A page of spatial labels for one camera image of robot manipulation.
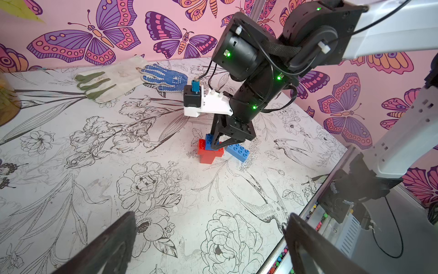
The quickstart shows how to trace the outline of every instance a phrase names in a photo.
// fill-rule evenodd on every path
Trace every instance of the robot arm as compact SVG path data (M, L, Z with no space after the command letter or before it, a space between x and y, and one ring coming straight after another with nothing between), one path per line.
M252 140L251 120L260 111L266 112L266 105L282 89L298 86L298 77L318 65L374 53L438 48L436 14L438 2L434 0L389 0L367 6L313 1L297 6L275 39L253 20L236 13L212 60L233 80L244 81L242 86L234 96L204 92L196 79L184 90L184 113L193 117L201 112L215 113L213 149ZM363 30L379 19L383 21ZM437 74L428 76L414 109L407 111L377 146L366 151L364 161L377 177L400 178L438 143ZM231 138L219 144L222 135Z

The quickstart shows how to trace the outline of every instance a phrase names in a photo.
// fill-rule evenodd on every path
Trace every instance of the blue dotted glove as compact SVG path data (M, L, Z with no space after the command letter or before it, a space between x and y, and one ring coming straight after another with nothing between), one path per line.
M187 85L187 75L165 69L157 64L147 65L140 72L146 74L141 77L142 80L153 87L157 87L158 91L182 92L184 86Z

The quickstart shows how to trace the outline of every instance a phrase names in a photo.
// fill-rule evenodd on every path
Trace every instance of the white cotton glove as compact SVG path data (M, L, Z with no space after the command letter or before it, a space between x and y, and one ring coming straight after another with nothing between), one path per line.
M88 99L105 103L143 84L139 70L148 64L141 56L134 56L118 64L80 72L74 78Z

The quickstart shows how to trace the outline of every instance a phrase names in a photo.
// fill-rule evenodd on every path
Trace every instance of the blue lego brick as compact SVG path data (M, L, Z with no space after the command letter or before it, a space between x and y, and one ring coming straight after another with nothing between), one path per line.
M199 92L199 81L192 80L192 91L195 93Z
M217 151L217 149L212 149L213 135L205 135L205 150Z
M246 161L250 153L249 150L245 149L243 146L239 144L230 145L226 148L226 150L242 163Z

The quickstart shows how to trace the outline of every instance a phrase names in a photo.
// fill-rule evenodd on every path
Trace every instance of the white metal frame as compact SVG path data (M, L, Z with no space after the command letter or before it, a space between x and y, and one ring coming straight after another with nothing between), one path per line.
M355 31L382 18L404 0L351 0L355 5L368 5ZM361 33L353 35L343 59L354 59L376 53L390 53L438 48L438 1L411 0L393 16Z
M397 123L363 152L364 162L381 178L400 178L438 144L438 89L423 87Z

